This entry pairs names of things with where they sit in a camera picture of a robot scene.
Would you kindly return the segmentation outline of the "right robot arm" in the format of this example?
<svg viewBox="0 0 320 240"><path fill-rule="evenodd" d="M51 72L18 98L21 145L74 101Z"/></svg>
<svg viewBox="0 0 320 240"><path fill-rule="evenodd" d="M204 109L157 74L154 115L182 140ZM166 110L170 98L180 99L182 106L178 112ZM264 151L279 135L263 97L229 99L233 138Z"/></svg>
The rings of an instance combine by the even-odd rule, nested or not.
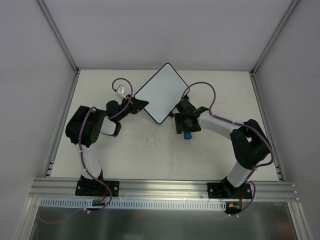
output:
<svg viewBox="0 0 320 240"><path fill-rule="evenodd" d="M186 136L204 129L231 141L236 163L214 191L235 198L241 193L242 187L258 167L258 163L267 155L273 154L260 125L254 119L234 122L214 115L207 107L196 108L187 98L182 99L175 107L178 111L174 115L177 134L183 133Z"/></svg>

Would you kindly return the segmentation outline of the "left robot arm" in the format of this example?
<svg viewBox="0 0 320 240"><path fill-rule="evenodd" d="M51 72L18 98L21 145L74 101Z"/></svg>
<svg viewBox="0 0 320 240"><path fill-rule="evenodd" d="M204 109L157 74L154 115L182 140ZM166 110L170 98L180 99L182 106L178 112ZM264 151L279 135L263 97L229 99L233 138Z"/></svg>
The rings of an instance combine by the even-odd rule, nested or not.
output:
<svg viewBox="0 0 320 240"><path fill-rule="evenodd" d="M105 188L96 148L99 136L116 137L122 128L121 120L139 113L148 104L146 100L123 95L120 103L107 102L105 110L81 105L67 123L65 135L76 147L83 169L80 182L87 184L93 195L101 194Z"/></svg>

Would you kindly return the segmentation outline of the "small black-framed whiteboard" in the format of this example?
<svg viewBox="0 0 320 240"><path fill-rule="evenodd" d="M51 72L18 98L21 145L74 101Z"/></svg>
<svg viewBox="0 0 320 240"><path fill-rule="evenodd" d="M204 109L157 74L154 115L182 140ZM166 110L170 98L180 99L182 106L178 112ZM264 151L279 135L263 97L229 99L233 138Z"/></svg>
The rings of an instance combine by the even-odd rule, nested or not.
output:
<svg viewBox="0 0 320 240"><path fill-rule="evenodd" d="M162 124L187 88L187 83L167 62L135 94L149 102L144 110L157 124Z"/></svg>

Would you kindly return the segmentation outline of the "blue bone-shaped eraser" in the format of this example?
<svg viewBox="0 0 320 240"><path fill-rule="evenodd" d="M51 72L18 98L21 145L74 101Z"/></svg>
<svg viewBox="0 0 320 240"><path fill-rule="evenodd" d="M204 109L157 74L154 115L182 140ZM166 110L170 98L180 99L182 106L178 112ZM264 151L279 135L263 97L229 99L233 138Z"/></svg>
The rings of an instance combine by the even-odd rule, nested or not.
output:
<svg viewBox="0 0 320 240"><path fill-rule="evenodd" d="M185 140L191 140L193 136L190 132L185 132L183 137Z"/></svg>

